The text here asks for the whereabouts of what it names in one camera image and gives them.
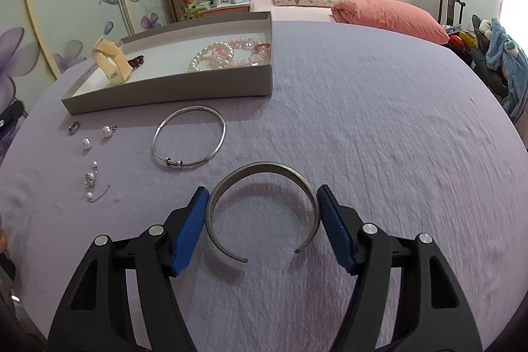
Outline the yellow wrist watch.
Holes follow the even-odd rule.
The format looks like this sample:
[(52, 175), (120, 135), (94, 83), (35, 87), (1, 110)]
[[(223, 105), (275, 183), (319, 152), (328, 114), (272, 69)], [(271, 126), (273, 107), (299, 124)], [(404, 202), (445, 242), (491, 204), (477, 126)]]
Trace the yellow wrist watch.
[(111, 85), (121, 85), (129, 79), (133, 68), (114, 42), (101, 37), (92, 47), (91, 54)]

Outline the white pearl earring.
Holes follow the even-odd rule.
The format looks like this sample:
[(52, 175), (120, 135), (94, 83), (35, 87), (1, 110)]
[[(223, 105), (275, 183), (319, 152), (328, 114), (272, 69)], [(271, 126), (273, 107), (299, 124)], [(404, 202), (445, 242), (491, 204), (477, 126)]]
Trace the white pearl earring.
[(83, 139), (82, 145), (83, 145), (83, 148), (86, 150), (89, 150), (92, 147), (92, 144), (89, 139)]
[(114, 124), (105, 125), (102, 128), (102, 134), (105, 139), (109, 139), (116, 132), (117, 126)]

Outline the small pearl drop earring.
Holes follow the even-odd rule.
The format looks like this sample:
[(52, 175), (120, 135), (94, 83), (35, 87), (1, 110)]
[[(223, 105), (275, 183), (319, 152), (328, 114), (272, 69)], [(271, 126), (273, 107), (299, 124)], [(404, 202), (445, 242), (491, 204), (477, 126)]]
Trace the small pearl drop earring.
[(98, 162), (92, 161), (90, 171), (83, 175), (84, 187), (86, 188), (86, 199), (89, 203), (96, 203), (104, 197), (110, 189), (110, 184), (101, 187), (98, 185)]

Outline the purple tablecloth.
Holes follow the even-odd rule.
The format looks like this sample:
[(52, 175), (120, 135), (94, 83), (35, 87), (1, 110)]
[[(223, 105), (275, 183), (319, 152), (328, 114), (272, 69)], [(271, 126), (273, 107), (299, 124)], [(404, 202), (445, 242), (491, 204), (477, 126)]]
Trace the purple tablecloth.
[[(47, 332), (64, 290), (100, 234), (139, 235), (184, 207), (198, 186), (256, 161), (293, 167), (387, 233), (428, 232), (472, 307), (484, 345), (504, 330), (527, 291), (527, 151), (495, 97), (452, 52), (416, 38), (321, 22), (273, 30), (268, 98), (215, 100), (226, 121), (219, 152), (196, 169), (158, 164), (157, 126), (175, 105), (72, 119), (62, 96), (79, 64), (48, 88), (1, 167), (1, 215), (17, 268), (15, 293)], [(114, 124), (105, 139), (102, 128)], [(92, 147), (83, 148), (89, 139)], [(83, 175), (98, 162), (96, 203)], [(245, 179), (216, 208), (221, 243), (200, 238), (174, 282), (201, 351), (326, 351), (353, 280), (320, 232), (299, 245), (312, 209), (292, 182)]]

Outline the pink bedside table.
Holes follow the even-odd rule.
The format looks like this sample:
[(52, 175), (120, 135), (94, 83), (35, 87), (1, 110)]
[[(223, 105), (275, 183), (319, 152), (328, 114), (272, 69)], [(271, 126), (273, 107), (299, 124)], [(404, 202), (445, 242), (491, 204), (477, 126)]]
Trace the pink bedside table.
[(250, 1), (241, 4), (221, 4), (200, 12), (202, 18), (226, 14), (243, 14), (250, 11)]

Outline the grey shallow cardboard tray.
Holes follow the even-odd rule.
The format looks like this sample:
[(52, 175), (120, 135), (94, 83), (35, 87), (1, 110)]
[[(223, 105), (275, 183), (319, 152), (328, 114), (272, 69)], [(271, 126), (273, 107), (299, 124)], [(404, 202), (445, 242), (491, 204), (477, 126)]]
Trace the grey shallow cardboard tray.
[(269, 12), (226, 14), (174, 23), (144, 31), (117, 43), (127, 57), (142, 55), (144, 63), (125, 83), (112, 85), (92, 64), (62, 98), (71, 115), (136, 105), (225, 97), (269, 96), (272, 66), (263, 65), (188, 72), (191, 56), (222, 37), (263, 37), (272, 40)]

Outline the salmon folded duvet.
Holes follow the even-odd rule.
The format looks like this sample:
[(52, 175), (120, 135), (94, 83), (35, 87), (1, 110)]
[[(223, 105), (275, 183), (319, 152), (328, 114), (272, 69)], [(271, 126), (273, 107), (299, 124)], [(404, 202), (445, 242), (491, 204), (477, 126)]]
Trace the salmon folded duvet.
[(331, 7), (338, 23), (384, 29), (445, 45), (446, 30), (425, 10), (396, 0), (340, 0)]

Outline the dark wooden chair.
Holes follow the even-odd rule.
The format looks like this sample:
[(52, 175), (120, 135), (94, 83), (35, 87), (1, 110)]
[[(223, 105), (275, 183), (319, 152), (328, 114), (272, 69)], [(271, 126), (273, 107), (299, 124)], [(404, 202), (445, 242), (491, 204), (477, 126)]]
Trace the dark wooden chair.
[(457, 25), (463, 22), (466, 3), (461, 0), (440, 0), (438, 23), (447, 26), (455, 25), (455, 12), (458, 12)]

